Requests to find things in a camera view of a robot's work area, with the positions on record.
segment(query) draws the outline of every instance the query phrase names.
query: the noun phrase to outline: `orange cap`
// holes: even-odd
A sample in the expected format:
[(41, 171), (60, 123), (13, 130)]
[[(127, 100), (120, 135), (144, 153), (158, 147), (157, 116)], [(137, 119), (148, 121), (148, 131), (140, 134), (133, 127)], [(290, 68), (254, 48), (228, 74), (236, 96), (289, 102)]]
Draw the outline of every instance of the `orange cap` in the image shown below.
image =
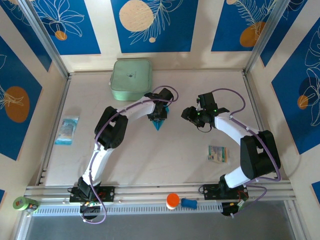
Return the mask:
[(170, 193), (166, 197), (166, 203), (172, 208), (177, 207), (179, 205), (179, 202), (180, 202), (180, 199), (176, 193)]

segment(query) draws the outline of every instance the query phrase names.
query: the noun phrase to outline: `mint green container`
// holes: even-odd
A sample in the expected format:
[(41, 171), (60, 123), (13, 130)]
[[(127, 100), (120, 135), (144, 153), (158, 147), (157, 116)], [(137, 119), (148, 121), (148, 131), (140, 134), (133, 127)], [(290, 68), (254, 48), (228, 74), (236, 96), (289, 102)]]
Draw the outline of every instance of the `mint green container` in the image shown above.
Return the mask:
[(137, 101), (151, 91), (152, 64), (146, 59), (118, 60), (109, 84), (116, 100)]

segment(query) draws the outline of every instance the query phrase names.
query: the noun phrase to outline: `white table surface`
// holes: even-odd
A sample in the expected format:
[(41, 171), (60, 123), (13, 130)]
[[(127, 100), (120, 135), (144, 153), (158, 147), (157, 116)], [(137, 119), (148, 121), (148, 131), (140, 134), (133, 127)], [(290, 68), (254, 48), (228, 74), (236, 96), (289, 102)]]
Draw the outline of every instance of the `white table surface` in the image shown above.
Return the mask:
[[(108, 106), (120, 108), (129, 102), (117, 101), (109, 88), (111, 72), (75, 74), (64, 104), (62, 117), (79, 116), (72, 145), (54, 145), (49, 160), (46, 186), (73, 185), (84, 173), (94, 148), (94, 129)], [(231, 88), (246, 100), (246, 108), (236, 117), (258, 128), (256, 118), (240, 71), (168, 70), (153, 72), (153, 88), (170, 85), (179, 99), (169, 107), (167, 120), (157, 131), (142, 117), (125, 132), (122, 144), (106, 164), (103, 184), (180, 184), (218, 181), (240, 164), (240, 147), (225, 133), (212, 129), (202, 133), (181, 118), (183, 110), (196, 106), (200, 94), (217, 88)], [(214, 93), (216, 103), (231, 112), (241, 108), (242, 101), (232, 92)], [(229, 148), (229, 164), (207, 159), (208, 145)]]

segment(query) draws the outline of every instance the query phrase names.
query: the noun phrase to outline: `wall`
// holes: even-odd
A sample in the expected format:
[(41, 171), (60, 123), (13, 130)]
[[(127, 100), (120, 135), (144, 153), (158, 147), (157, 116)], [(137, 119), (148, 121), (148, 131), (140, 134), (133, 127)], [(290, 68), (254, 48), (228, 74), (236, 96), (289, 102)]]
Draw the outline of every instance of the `wall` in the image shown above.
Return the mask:
[[(0, 189), (5, 190), (0, 206), (0, 239), (6, 240), (10, 238), (18, 215), (18, 211), (15, 211), (12, 207), (13, 201), (16, 197), (24, 194), (26, 186), (37, 171), (46, 148), (46, 142), (53, 125), (65, 80), (54, 64), (51, 64), (47, 71), (39, 60), (39, 56), (34, 54), (32, 48), (27, 44), (1, 7), (0, 36), (42, 87), (17, 159), (14, 160), (0, 154)], [(19, 72), (16, 66), (8, 67), (12, 69), (12, 75), (14, 75), (14, 71)], [(2, 70), (0, 71), (0, 78), (3, 80)], [(12, 80), (13, 78), (10, 76), (6, 79), (8, 83), (11, 83)], [(21, 75), (21, 82), (25, 80), (26, 76)], [(0, 118), (2, 133), (7, 127), (3, 124), (3, 116), (1, 115)]]
[[(141, 36), (139, 34), (143, 34), (142, 31), (134, 32), (133, 26), (130, 27), (130, 24), (135, 24), (133, 18), (136, 20), (131, 12), (136, 9), (134, 5), (140, 6), (142, 4), (142, 7), (145, 6), (141, 1), (84, 0), (85, 6), (80, 7), (83, 4), (82, 1), (58, 0), (56, 6), (51, 5), (57, 12), (57, 16), (59, 15), (58, 4), (60, 2), (63, 2), (62, 5), (66, 5), (62, 9), (76, 11), (76, 16), (73, 17), (62, 13), (68, 21), (72, 19), (73, 28), (68, 25), (69, 22), (59, 20), (59, 23), (56, 23), (52, 19), (54, 17), (48, 17), (51, 14), (50, 11), (43, 9), (46, 6), (41, 8), (41, 2), (38, 0), (32, 2), (70, 72), (111, 70), (119, 58), (149, 58), (156, 70), (242, 69), (245, 67), (257, 40), (255, 39), (257, 36), (254, 35), (255, 31), (252, 31), (250, 29), (252, 26), (249, 25), (253, 24), (252, 22), (257, 25), (266, 22), (270, 14), (268, 11), (248, 23), (249, 19), (246, 19), (244, 15), (241, 16), (243, 14), (240, 12), (241, 6), (236, 6), (235, 0), (175, 0), (172, 4), (177, 5), (179, 2), (181, 5), (174, 11), (163, 12), (170, 17), (170, 24), (168, 24), (168, 18), (160, 17), (157, 30), (153, 29), (154, 32), (157, 32), (154, 33), (157, 37), (151, 37), (153, 35), (150, 32), (153, 30), (150, 30), (149, 35), (146, 35), (144, 39), (139, 38)], [(157, 4), (163, 3), (161, 0), (143, 1), (150, 6), (153, 4), (154, 8), (158, 6)], [(44, 2), (53, 3), (53, 0), (43, 0), (42, 3)], [(274, 0), (252, 0), (252, 2), (257, 4), (259, 10), (263, 3), (268, 5)], [(119, 9), (124, 6), (123, 4), (130, 5), (125, 12), (129, 15), (129, 19), (120, 16), (120, 21), (122, 21), (120, 23), (119, 14), (122, 13)], [(144, 20), (150, 17), (146, 12), (142, 16)], [(134, 39), (139, 39), (139, 41), (137, 40), (134, 44), (128, 43)]]
[[(315, 223), (320, 222), (320, 206), (314, 196), (311, 184), (320, 180), (320, 145), (299, 154), (292, 137), (293, 135), (288, 127), (288, 119), (286, 120), (282, 107), (279, 104), (278, 98), (281, 96), (275, 94), (276, 88), (274, 89), (272, 81), (281, 69), (284, 68), (290, 56), (319, 19), (319, 12), (319, 1), (308, 0), (266, 67), (264, 67), (262, 61), (259, 59), (251, 72), (251, 77), (259, 93), (259, 109), (262, 112), (262, 117), (265, 122), (268, 123), (269, 128), (275, 134), (282, 165), (291, 181), (311, 239), (319, 238), (319, 227)], [(294, 65), (291, 66), (291, 69), (293, 74), (289, 73), (286, 75), (286, 78), (283, 79), (283, 81), (289, 82), (286, 88), (287, 91), (291, 91), (291, 85), (295, 85), (296, 81), (301, 82), (303, 80), (295, 78)], [(299, 97), (298, 89), (296, 92), (292, 92), (292, 94), (296, 95), (292, 103), (292, 108), (296, 108), (297, 111), (299, 111), (297, 108)], [(300, 110), (305, 117), (296, 116), (295, 120), (297, 122), (303, 124), (301, 121), (310, 121), (310, 116), (304, 112), (306, 110), (307, 109)], [(319, 125), (315, 126), (314, 131), (318, 131), (319, 127)]]

